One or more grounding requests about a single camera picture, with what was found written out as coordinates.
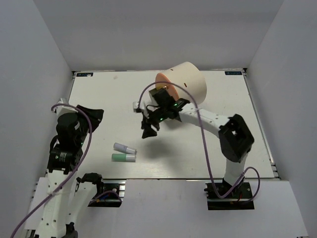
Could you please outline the lilac white cosmetic tube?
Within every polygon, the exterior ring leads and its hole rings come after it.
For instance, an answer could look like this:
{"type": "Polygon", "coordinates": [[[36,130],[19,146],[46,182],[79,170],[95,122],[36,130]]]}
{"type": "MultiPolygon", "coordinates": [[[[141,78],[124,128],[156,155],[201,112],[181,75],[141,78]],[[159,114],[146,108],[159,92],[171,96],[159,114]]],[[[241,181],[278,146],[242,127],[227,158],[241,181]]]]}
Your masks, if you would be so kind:
{"type": "Polygon", "coordinates": [[[117,142],[114,143],[113,149],[115,151],[125,153],[125,154],[134,154],[135,155],[137,153],[136,149],[129,147],[129,146],[126,146],[126,145],[123,145],[123,144],[120,144],[120,143],[117,143],[117,142]]]}

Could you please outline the green white cosmetic tube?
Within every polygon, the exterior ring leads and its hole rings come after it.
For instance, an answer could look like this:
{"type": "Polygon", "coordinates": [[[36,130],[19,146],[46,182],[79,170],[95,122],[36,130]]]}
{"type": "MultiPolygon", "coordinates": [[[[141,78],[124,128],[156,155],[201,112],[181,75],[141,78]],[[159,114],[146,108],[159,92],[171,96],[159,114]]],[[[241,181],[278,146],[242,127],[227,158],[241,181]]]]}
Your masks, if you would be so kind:
{"type": "Polygon", "coordinates": [[[134,154],[112,154],[111,160],[113,162],[136,162],[136,155],[134,155],[134,154]]]}

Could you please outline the cream round drawer organizer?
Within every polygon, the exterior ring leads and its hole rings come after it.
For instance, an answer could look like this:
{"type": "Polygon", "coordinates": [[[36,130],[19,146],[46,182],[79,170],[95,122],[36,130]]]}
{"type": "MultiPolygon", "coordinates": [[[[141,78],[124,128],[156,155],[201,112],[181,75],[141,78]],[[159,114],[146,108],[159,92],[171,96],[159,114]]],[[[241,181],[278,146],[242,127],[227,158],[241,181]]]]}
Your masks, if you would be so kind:
{"type": "Polygon", "coordinates": [[[207,84],[204,75],[190,62],[184,62],[177,66],[162,71],[171,84],[177,90],[179,99],[201,104],[207,95],[207,84]]]}

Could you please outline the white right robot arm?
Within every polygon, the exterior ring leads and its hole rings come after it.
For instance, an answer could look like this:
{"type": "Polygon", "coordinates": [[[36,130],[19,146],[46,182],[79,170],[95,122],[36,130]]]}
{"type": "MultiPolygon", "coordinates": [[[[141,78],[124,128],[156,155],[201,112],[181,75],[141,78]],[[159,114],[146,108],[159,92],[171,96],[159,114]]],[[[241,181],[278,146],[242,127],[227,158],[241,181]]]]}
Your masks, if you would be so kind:
{"type": "Polygon", "coordinates": [[[166,88],[152,89],[149,95],[153,105],[140,101],[134,105],[134,112],[143,115],[142,138],[156,136],[160,123],[167,119],[192,124],[198,126],[201,133],[213,134],[226,158],[222,179],[224,193],[231,198],[240,194],[245,161],[255,141],[243,117],[239,114],[227,117],[201,109],[188,91],[185,91],[186,98],[179,99],[173,98],[166,88]]]}

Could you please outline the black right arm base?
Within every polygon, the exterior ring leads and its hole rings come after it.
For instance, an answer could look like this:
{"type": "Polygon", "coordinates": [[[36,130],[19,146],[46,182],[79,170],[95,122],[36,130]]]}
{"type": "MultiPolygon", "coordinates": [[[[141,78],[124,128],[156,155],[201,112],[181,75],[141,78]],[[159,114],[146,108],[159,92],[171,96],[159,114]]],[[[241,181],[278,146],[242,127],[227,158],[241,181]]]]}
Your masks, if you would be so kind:
{"type": "Polygon", "coordinates": [[[207,196],[208,210],[254,210],[254,202],[248,201],[253,197],[249,182],[243,182],[225,198],[217,197],[212,183],[207,183],[204,189],[207,196]]]}

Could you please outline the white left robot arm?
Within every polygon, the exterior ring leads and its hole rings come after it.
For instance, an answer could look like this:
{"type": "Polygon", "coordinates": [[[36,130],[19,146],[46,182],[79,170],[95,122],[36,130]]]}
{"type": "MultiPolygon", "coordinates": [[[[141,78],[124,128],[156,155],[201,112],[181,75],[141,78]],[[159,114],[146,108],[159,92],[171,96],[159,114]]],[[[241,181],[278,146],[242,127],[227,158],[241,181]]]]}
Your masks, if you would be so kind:
{"type": "Polygon", "coordinates": [[[76,173],[88,151],[82,146],[98,128],[104,115],[102,109],[88,109],[78,105],[56,107],[57,135],[50,145],[47,166],[47,193],[41,220],[35,230],[37,238],[76,238],[76,226],[90,200],[104,194],[101,175],[76,173]]]}

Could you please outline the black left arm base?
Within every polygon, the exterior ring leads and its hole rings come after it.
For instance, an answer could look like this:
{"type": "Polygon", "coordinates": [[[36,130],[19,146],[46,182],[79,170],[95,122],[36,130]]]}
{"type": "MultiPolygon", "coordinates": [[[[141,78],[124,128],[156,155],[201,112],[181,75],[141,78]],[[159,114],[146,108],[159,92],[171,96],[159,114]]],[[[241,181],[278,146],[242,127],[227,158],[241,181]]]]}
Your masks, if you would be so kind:
{"type": "Polygon", "coordinates": [[[103,186],[89,203],[89,207],[119,208],[125,193],[125,180],[103,179],[103,186]]]}

